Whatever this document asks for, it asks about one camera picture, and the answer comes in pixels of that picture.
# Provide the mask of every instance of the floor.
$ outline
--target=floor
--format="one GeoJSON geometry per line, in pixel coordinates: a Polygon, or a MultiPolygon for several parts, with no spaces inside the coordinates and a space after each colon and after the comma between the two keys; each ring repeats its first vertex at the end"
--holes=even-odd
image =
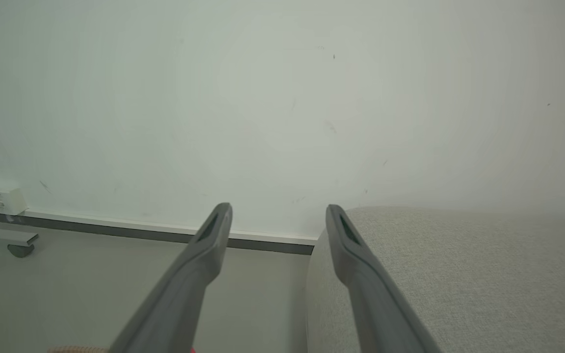
{"type": "MultiPolygon", "coordinates": [[[[0,353],[108,347],[186,244],[47,230],[17,259],[0,245],[0,353]]],[[[228,248],[207,288],[197,353],[307,351],[309,256],[228,248]]]]}

